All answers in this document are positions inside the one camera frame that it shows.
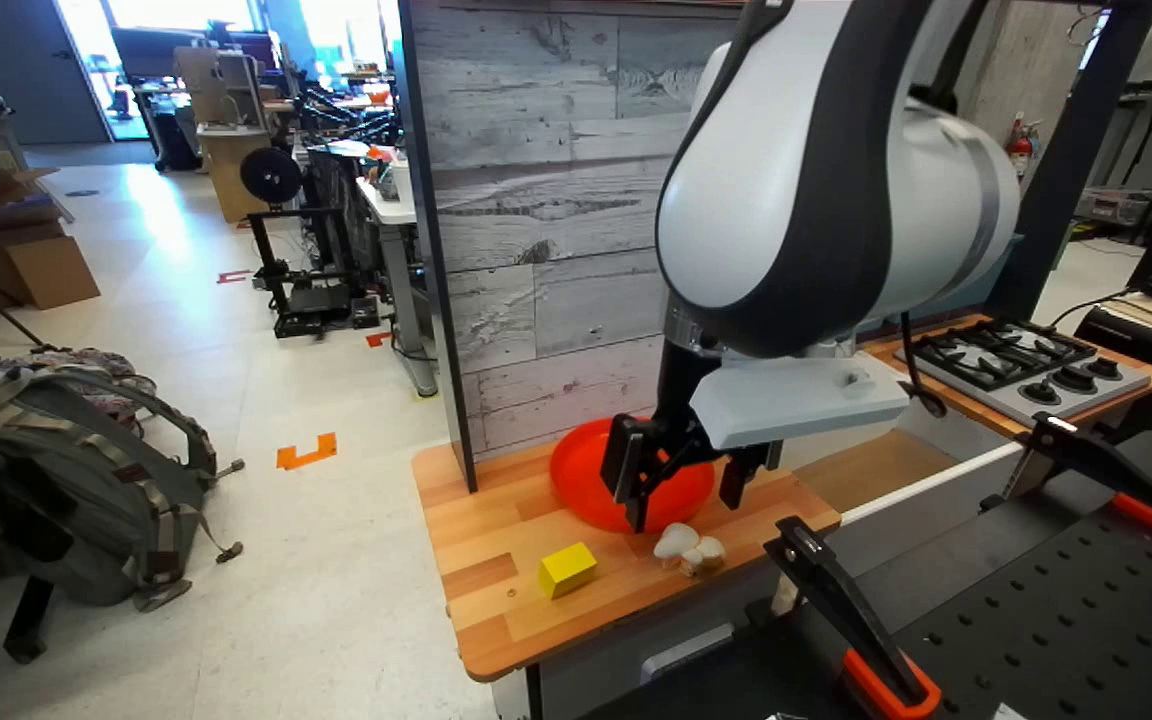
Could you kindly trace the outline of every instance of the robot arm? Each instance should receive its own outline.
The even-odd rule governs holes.
[[[979,126],[910,99],[964,0],[747,0],[666,176],[673,288],[653,419],[621,414],[603,478],[635,524],[680,465],[731,457],[726,498],[804,426],[898,414],[850,336],[990,273],[1020,187]]]

